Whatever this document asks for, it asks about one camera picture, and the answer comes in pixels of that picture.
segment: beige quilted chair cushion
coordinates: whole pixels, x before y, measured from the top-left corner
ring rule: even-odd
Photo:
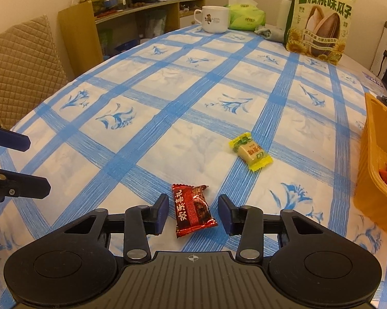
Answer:
[[[5,128],[66,83],[46,15],[0,34],[0,119]]]

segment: circular pad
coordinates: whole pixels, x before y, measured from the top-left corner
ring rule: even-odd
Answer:
[[[63,278],[74,274],[82,265],[82,259],[69,251],[52,251],[34,262],[37,273],[47,278]]]
[[[35,307],[75,306],[110,286],[117,274],[114,255],[97,243],[77,238],[43,245],[37,240],[9,257],[4,277],[17,302]]]
[[[270,259],[268,273],[287,296],[315,308],[370,301],[381,280],[378,261],[345,238],[298,235]]]
[[[337,252],[322,251],[305,258],[305,267],[313,275],[324,279],[338,279],[352,270],[351,261]]]

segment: tablecloth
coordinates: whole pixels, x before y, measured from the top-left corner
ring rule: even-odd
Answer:
[[[383,270],[374,304],[387,308],[387,235],[351,202],[366,120],[364,89],[348,72],[247,32],[184,28],[81,75],[22,119],[22,153],[0,147],[0,168],[46,177],[43,200],[0,204],[0,308],[13,299],[3,266],[19,247],[93,210],[121,213],[172,196],[173,183],[265,213],[292,208],[374,254]],[[228,146],[250,131],[273,164],[251,172]],[[222,226],[176,239],[173,202],[151,251],[235,251]],[[121,255],[123,235],[110,250]],[[265,239],[265,255],[278,249]]]

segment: sunflower seed bag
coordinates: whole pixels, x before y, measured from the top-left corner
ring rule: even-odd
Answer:
[[[284,45],[336,65],[345,50],[356,0],[292,0]]]

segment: green tissue package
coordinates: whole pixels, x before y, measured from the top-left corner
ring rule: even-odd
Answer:
[[[254,31],[258,25],[265,25],[265,12],[252,4],[233,4],[229,28],[232,30]]]

